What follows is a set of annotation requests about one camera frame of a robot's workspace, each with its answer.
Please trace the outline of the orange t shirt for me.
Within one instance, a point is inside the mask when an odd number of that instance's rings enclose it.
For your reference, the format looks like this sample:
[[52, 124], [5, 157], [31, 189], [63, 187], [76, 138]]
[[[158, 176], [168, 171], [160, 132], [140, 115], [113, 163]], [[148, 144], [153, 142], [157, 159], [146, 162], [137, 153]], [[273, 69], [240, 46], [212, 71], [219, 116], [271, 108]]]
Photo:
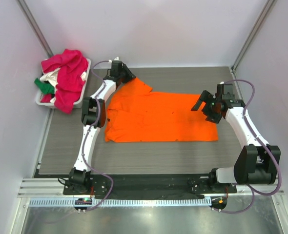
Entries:
[[199, 94], [157, 92], [139, 78], [123, 85], [106, 110], [106, 142], [217, 141], [215, 123], [192, 111]]

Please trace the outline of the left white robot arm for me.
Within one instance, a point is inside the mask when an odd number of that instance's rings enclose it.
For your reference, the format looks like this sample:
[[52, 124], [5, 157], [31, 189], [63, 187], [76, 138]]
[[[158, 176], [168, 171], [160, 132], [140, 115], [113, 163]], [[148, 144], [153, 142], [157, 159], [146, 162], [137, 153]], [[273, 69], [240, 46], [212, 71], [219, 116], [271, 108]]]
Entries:
[[121, 84], [126, 84], [136, 77], [122, 61], [109, 60], [108, 62], [111, 68], [101, 79], [101, 86], [94, 94], [85, 97], [82, 101], [82, 142], [77, 159], [65, 182], [65, 195], [85, 195], [91, 191], [90, 175], [92, 171], [96, 172], [91, 166], [91, 158], [98, 134], [106, 121], [105, 103]]

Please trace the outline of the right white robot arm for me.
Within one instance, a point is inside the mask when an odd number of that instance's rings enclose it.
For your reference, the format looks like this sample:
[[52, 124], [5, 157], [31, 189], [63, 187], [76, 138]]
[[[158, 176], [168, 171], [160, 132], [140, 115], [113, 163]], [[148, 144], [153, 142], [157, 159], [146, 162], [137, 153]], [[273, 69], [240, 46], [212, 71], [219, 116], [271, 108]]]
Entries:
[[282, 185], [279, 168], [281, 151], [270, 145], [254, 126], [247, 111], [247, 104], [236, 99], [232, 91], [211, 94], [204, 90], [192, 111], [201, 109], [206, 121], [219, 123], [225, 119], [235, 132], [241, 152], [232, 167], [214, 168], [209, 173], [209, 189], [218, 193], [226, 185], [247, 185], [260, 195], [273, 195]]

